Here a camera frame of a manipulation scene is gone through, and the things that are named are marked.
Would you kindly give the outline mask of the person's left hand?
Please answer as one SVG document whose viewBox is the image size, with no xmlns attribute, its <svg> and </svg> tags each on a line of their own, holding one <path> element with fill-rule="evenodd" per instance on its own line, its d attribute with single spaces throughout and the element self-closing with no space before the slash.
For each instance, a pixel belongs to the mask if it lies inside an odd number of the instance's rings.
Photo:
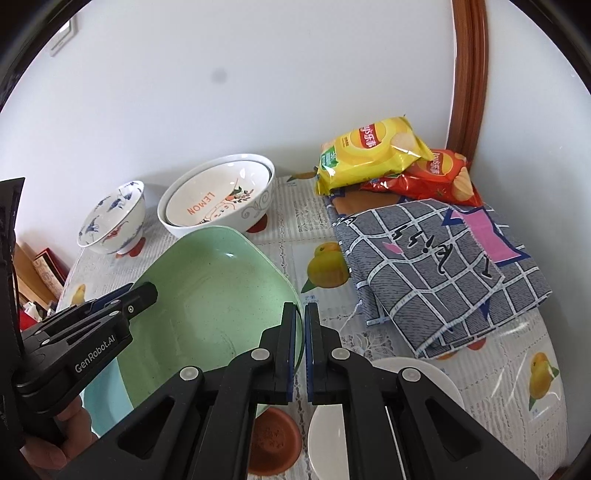
<svg viewBox="0 0 591 480">
<path fill-rule="evenodd" d="M 56 419 L 62 423 L 66 439 L 57 447 L 42 439 L 30 437 L 20 449 L 24 458 L 41 479 L 51 479 L 71 460 L 90 447 L 98 437 L 92 432 L 92 420 L 77 396 Z"/>
</svg>

